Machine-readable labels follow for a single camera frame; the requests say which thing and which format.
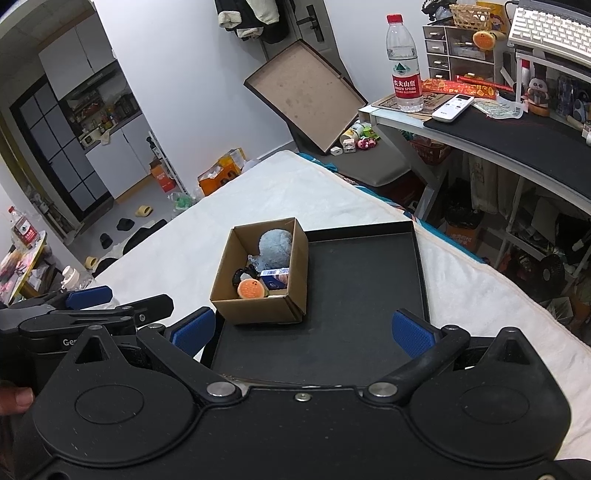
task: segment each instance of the white cabinet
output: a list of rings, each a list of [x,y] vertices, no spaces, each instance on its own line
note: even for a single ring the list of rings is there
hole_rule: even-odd
[[[115,61],[111,44],[100,23],[98,14],[94,14],[76,25],[76,32],[82,48],[86,52],[88,62],[96,73]]]
[[[98,14],[68,30],[39,58],[58,100],[115,60]]]
[[[150,173],[150,162],[154,159],[154,152],[150,148],[150,144],[146,142],[150,131],[146,117],[140,115],[138,118],[134,118],[121,130],[146,173]]]
[[[114,198],[147,176],[121,130],[111,135],[109,144],[90,150],[86,158]]]
[[[39,58],[58,100],[94,74],[75,28],[51,43]]]

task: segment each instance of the slipper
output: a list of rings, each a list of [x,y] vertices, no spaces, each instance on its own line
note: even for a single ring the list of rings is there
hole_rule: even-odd
[[[96,267],[96,264],[99,262],[99,259],[96,257],[86,257],[86,261],[84,262],[84,268],[87,270],[92,270]]]
[[[131,218],[122,218],[117,224],[117,230],[120,232],[129,232],[135,225]]]
[[[142,205],[141,207],[138,208],[138,210],[135,212],[135,216],[136,217],[147,217],[150,213],[152,213],[154,211],[154,209],[148,205]]]
[[[113,239],[106,233],[103,233],[100,236],[100,244],[104,250],[107,250],[111,245],[113,245]]]

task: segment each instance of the white bottle cap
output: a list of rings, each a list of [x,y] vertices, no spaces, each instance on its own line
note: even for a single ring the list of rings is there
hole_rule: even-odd
[[[78,272],[77,269],[68,265],[66,268],[64,268],[62,275],[64,276],[64,280],[61,282],[63,289],[74,290],[78,286],[80,281],[80,272]]]

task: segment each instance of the wicker basket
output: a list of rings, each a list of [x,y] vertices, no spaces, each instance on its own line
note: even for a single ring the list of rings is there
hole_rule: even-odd
[[[425,145],[416,140],[411,140],[410,143],[417,151],[418,156],[423,159],[427,165],[439,165],[451,153],[452,148],[449,145],[434,144]]]
[[[490,30],[491,9],[477,5],[450,5],[457,27],[468,30]]]

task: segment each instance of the figurine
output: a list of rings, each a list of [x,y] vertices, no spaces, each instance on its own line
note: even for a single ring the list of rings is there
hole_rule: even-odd
[[[536,78],[532,78],[530,87],[527,89],[529,110],[539,116],[550,116],[548,84],[546,84],[546,80],[540,78],[541,76],[537,74]]]

